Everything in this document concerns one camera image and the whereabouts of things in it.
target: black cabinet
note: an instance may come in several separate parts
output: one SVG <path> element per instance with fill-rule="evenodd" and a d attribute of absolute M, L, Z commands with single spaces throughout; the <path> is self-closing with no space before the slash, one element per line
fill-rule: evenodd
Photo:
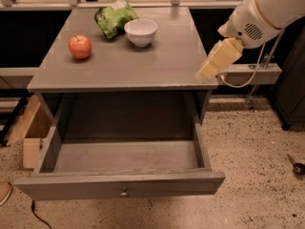
<path fill-rule="evenodd" d="M 305 18 L 295 22 L 292 29 L 295 34 L 289 31 L 288 34 L 294 37 L 294 43 L 282 64 L 282 75 L 270 90 L 271 98 L 283 117 L 284 130 L 293 124 L 305 124 Z"/>
<path fill-rule="evenodd" d="M 70 10 L 1 10 L 0 68 L 39 67 Z"/>

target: drawer knob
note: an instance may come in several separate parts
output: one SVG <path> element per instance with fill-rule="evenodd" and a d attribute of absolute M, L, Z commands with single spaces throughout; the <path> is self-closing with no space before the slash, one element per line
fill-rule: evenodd
<path fill-rule="evenodd" d="M 122 198 L 128 198 L 130 196 L 130 194 L 127 193 L 126 190 L 127 189 L 124 187 L 123 188 L 123 193 L 121 193 L 121 195 L 120 195 Z"/>

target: plastic bag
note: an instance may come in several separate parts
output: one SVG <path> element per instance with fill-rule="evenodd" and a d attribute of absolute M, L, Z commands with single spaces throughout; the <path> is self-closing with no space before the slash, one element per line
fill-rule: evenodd
<path fill-rule="evenodd" d="M 113 38 L 127 22 L 138 19 L 136 12 L 126 0 L 117 0 L 106 8 L 99 9 L 94 16 L 95 22 L 108 38 Z"/>

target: terrazzo floor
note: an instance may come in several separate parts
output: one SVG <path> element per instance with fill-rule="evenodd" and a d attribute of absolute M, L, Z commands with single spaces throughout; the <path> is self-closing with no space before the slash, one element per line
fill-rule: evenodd
<path fill-rule="evenodd" d="M 305 128 L 281 129 L 265 97 L 255 112 L 239 100 L 212 99 L 202 132 L 212 168 L 226 179 L 214 196 L 37 201 L 52 228 L 305 228 L 305 179 L 287 154 L 305 163 Z M 0 182 L 22 168 L 22 143 L 0 148 Z M 0 207 L 0 228 L 47 228 L 31 213 L 31 199 L 13 189 Z"/>

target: black cable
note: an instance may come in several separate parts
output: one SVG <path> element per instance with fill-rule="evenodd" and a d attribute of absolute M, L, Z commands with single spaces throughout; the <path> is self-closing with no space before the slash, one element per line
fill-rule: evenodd
<path fill-rule="evenodd" d="M 46 221 L 44 221 L 44 220 L 42 220 L 41 218 L 39 218 L 36 214 L 35 214 L 35 201 L 33 200 L 32 202 L 31 202 L 31 211 L 32 211 L 32 213 L 35 215 L 35 217 L 37 218 L 37 219 L 39 219 L 40 221 L 42 221 L 43 223 L 45 223 L 46 225 L 48 225 L 48 227 L 51 229 L 51 226 L 46 222 Z"/>
<path fill-rule="evenodd" d="M 0 75 L 0 78 L 1 78 L 5 83 L 7 83 L 12 89 L 14 89 L 14 88 L 12 87 L 12 85 L 11 85 L 8 81 L 6 81 L 1 75 Z"/>

